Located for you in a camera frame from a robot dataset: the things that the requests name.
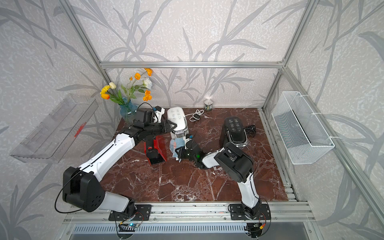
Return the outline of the blue pink patterned cloth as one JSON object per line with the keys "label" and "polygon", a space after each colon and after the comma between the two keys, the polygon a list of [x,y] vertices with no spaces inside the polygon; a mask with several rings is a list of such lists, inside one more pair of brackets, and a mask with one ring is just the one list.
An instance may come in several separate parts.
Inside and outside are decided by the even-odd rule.
{"label": "blue pink patterned cloth", "polygon": [[172,157],[174,157],[177,161],[179,160],[176,149],[185,146],[185,140],[183,138],[176,138],[170,140],[170,150],[172,152]]}

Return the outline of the white coffee machine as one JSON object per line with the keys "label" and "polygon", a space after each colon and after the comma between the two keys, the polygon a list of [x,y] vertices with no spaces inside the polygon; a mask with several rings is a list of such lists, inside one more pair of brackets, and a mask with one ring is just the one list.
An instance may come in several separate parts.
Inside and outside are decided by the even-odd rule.
{"label": "white coffee machine", "polygon": [[167,111],[168,120],[176,124],[176,128],[171,131],[171,138],[183,138],[189,134],[188,122],[184,110],[181,107],[169,108]]}

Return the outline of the black coffee machine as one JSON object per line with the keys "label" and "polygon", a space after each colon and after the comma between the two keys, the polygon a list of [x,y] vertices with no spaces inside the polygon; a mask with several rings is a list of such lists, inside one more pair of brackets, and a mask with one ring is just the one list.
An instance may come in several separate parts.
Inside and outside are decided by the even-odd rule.
{"label": "black coffee machine", "polygon": [[248,144],[247,134],[240,118],[231,116],[224,120],[221,136],[220,147],[227,143],[232,143],[238,148],[244,148]]}

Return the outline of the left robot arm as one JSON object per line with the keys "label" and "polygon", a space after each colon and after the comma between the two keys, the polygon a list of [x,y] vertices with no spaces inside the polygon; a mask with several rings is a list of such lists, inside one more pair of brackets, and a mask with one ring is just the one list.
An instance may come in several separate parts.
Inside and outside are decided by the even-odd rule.
{"label": "left robot arm", "polygon": [[128,151],[141,141],[154,140],[171,132],[177,124],[162,120],[159,123],[135,123],[121,130],[97,155],[77,168],[69,167],[63,173],[63,201],[88,213],[108,210],[129,212],[133,203],[129,198],[106,192],[101,186],[105,174]]}

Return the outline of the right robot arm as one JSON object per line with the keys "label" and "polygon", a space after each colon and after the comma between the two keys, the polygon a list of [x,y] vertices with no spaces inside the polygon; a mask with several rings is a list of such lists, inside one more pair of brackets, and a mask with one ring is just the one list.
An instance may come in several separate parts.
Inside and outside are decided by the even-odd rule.
{"label": "right robot arm", "polygon": [[262,202],[254,183],[254,160],[242,149],[233,143],[227,143],[217,151],[204,153],[194,140],[190,140],[185,146],[175,149],[175,152],[179,159],[188,159],[202,170],[221,167],[238,183],[247,218],[253,220],[257,217]]}

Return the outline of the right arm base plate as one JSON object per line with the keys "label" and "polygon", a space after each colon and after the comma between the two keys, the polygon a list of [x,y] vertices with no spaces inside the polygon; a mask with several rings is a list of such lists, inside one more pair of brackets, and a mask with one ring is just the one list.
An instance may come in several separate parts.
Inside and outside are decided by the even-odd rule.
{"label": "right arm base plate", "polygon": [[271,220],[271,210],[268,204],[257,204],[249,208],[244,204],[230,204],[228,210],[231,220]]}

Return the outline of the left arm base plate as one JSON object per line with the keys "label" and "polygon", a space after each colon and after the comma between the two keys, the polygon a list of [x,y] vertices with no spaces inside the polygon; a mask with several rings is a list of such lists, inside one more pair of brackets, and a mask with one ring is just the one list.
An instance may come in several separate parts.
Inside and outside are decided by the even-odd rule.
{"label": "left arm base plate", "polygon": [[109,221],[148,221],[152,205],[129,205],[123,212],[111,211]]}

